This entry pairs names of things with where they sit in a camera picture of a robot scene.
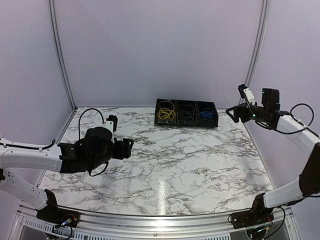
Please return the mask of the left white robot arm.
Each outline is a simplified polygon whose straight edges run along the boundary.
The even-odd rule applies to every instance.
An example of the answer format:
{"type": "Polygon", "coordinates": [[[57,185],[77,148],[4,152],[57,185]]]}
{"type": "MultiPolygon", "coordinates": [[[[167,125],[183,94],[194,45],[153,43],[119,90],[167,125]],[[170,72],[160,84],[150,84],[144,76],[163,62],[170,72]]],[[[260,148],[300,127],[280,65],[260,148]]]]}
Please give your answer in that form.
{"type": "Polygon", "coordinates": [[[110,159],[123,160],[131,156],[134,141],[117,140],[105,127],[87,130],[84,138],[75,143],[52,142],[45,147],[9,143],[0,144],[0,189],[26,203],[53,223],[63,219],[54,193],[37,188],[13,173],[12,168],[40,169],[60,174],[92,173],[97,167],[108,165],[110,159]]]}

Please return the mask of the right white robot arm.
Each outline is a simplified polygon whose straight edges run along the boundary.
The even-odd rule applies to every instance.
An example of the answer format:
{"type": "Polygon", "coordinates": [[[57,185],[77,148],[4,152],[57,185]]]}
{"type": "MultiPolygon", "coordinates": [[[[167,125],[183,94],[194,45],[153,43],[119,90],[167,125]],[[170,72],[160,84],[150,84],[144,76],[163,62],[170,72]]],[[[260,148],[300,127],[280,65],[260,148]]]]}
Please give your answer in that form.
{"type": "Polygon", "coordinates": [[[310,129],[309,124],[293,116],[291,111],[281,110],[280,92],[273,88],[262,89],[261,106],[257,105],[249,87],[238,86],[244,103],[228,108],[225,112],[235,122],[255,123],[267,130],[286,136],[307,157],[307,162],[297,179],[264,193],[254,200],[256,205],[248,212],[247,219],[258,224],[267,216],[267,209],[283,205],[293,205],[304,198],[320,195],[320,137],[310,129]]]}

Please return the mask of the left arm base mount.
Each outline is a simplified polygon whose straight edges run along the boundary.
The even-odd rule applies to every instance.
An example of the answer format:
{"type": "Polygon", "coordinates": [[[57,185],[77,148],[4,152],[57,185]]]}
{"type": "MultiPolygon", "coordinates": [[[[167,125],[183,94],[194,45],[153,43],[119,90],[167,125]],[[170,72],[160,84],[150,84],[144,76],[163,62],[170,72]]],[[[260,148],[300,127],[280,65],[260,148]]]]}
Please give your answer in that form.
{"type": "Polygon", "coordinates": [[[44,192],[46,195],[45,204],[44,207],[36,209],[36,217],[61,227],[69,226],[76,228],[79,222],[80,213],[78,211],[60,208],[55,194],[48,189],[45,189],[44,192]]]}

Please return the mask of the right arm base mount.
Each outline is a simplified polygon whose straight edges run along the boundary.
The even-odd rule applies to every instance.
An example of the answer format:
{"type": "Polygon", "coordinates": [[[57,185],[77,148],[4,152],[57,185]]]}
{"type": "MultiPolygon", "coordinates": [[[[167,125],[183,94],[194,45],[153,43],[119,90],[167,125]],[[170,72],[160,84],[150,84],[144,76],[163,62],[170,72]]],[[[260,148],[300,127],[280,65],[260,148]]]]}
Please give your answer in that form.
{"type": "Polygon", "coordinates": [[[267,208],[264,204],[264,193],[257,195],[249,210],[231,213],[227,221],[233,225],[234,229],[252,227],[274,220],[273,208],[267,208]]]}

